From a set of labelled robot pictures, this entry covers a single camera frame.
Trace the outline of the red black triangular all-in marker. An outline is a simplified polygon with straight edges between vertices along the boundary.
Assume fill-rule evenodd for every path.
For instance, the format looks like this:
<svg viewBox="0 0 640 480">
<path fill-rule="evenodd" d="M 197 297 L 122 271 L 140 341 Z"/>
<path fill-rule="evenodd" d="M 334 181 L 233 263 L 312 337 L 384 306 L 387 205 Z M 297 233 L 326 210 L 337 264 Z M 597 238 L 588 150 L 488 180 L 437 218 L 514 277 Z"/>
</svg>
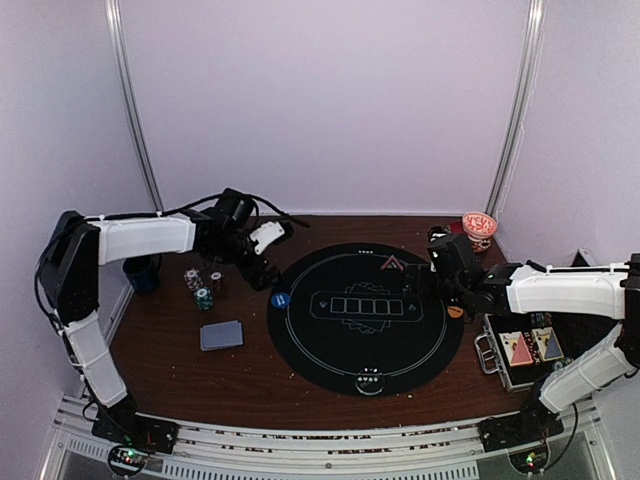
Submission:
<svg viewBox="0 0 640 480">
<path fill-rule="evenodd" d="M 399 271 L 403 272 L 405 269 L 403 263 L 395 256 L 390 255 L 383 265 L 380 267 L 381 271 Z"/>
</svg>

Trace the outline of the blue small blind button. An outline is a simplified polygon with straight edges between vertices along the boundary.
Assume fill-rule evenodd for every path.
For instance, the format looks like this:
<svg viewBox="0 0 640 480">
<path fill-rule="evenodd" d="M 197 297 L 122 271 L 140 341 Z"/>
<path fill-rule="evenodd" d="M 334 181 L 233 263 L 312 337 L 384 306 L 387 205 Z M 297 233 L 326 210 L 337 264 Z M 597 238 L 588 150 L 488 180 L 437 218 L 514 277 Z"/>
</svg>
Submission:
<svg viewBox="0 0 640 480">
<path fill-rule="evenodd" d="M 289 306 L 291 297 L 285 292 L 277 292 L 271 296 L 271 305 L 277 309 L 285 309 Z"/>
</svg>

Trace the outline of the orange big blind button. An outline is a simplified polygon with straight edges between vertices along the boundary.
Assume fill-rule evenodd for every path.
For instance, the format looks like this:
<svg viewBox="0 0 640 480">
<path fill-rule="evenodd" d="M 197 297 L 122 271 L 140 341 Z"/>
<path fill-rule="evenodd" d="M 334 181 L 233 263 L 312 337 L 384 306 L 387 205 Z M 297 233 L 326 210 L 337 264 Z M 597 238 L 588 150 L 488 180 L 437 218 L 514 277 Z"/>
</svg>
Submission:
<svg viewBox="0 0 640 480">
<path fill-rule="evenodd" d="M 465 311 L 458 306 L 448 306 L 448 315 L 453 319 L 459 319 L 465 315 Z"/>
</svg>

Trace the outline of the white blue poker chip stack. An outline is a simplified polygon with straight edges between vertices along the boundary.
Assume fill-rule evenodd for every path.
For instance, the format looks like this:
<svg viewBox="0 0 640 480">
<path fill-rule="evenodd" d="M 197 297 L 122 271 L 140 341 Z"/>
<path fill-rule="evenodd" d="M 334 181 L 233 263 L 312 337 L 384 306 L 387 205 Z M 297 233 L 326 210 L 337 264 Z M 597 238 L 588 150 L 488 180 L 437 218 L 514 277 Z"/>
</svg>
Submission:
<svg viewBox="0 0 640 480">
<path fill-rule="evenodd" d="M 204 286 L 198 269 L 191 268 L 186 270 L 183 277 L 187 287 L 193 293 L 197 292 Z"/>
</svg>

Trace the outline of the clear round dealer button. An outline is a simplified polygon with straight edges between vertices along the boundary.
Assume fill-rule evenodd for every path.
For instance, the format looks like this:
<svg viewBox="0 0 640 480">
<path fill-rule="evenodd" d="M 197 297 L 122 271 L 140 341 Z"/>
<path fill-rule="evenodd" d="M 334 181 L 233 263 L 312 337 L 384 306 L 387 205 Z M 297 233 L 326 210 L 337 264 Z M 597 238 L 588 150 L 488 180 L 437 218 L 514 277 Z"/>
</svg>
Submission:
<svg viewBox="0 0 640 480">
<path fill-rule="evenodd" d="M 380 395 L 385 386 L 386 379 L 378 368 L 363 368 L 355 375 L 355 389 L 363 396 Z"/>
</svg>

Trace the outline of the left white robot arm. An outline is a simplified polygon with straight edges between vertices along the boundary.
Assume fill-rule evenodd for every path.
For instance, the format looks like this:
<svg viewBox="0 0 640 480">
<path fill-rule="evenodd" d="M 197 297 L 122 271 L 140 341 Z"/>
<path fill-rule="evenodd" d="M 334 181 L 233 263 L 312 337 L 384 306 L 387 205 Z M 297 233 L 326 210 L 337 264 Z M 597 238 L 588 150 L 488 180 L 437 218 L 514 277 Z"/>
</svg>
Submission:
<svg viewBox="0 0 640 480">
<path fill-rule="evenodd" d="M 162 254 L 197 253 L 230 264 L 256 291 L 272 287 L 280 272 L 265 257 L 268 247 L 293 233 L 295 219 L 248 223 L 264 199 L 231 188 L 173 210 L 84 216 L 64 212 L 43 249 L 34 274 L 41 308 L 97 405 L 108 412 L 106 429 L 123 444 L 137 442 L 144 424 L 99 324 L 102 267 Z"/>
</svg>

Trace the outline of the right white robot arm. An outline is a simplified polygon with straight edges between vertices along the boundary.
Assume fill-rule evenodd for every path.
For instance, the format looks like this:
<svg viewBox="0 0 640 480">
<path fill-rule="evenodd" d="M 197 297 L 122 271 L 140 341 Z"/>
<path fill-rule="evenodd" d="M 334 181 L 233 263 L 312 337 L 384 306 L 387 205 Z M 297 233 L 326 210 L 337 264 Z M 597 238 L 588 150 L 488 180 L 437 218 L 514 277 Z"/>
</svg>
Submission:
<svg viewBox="0 0 640 480">
<path fill-rule="evenodd" d="M 535 440 L 575 401 L 639 369 L 639 256 L 599 267 L 553 267 L 532 261 L 485 269 L 464 234 L 429 242 L 429 262 L 409 264 L 403 294 L 427 290 L 470 314 L 584 314 L 610 318 L 616 326 L 566 367 L 551 373 L 536 399 L 513 419 L 519 440 Z"/>
</svg>

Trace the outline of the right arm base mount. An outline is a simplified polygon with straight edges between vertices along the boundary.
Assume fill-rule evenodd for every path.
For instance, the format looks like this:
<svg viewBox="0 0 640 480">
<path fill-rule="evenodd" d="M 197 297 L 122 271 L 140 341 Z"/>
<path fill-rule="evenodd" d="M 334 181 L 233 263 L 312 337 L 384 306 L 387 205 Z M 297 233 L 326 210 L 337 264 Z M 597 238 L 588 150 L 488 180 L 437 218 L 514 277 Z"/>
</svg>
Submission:
<svg viewBox="0 0 640 480">
<path fill-rule="evenodd" d="M 518 412 L 489 417 L 478 424 L 485 452 L 506 450 L 511 466 L 519 473 L 542 473 L 551 464 L 549 440 L 564 432 L 557 414 Z"/>
</svg>

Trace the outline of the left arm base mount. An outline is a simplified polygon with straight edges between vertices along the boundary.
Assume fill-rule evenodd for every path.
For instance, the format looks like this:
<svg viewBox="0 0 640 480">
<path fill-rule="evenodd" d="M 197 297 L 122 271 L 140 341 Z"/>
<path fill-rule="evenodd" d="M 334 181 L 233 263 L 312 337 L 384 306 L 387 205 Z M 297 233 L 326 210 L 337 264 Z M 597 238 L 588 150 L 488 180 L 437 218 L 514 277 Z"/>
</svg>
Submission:
<svg viewBox="0 0 640 480">
<path fill-rule="evenodd" d="M 175 422 L 102 405 L 92 427 L 93 436 L 113 443 L 106 463 L 113 474 L 122 478 L 140 474 L 156 454 L 171 454 L 178 432 Z"/>
</svg>

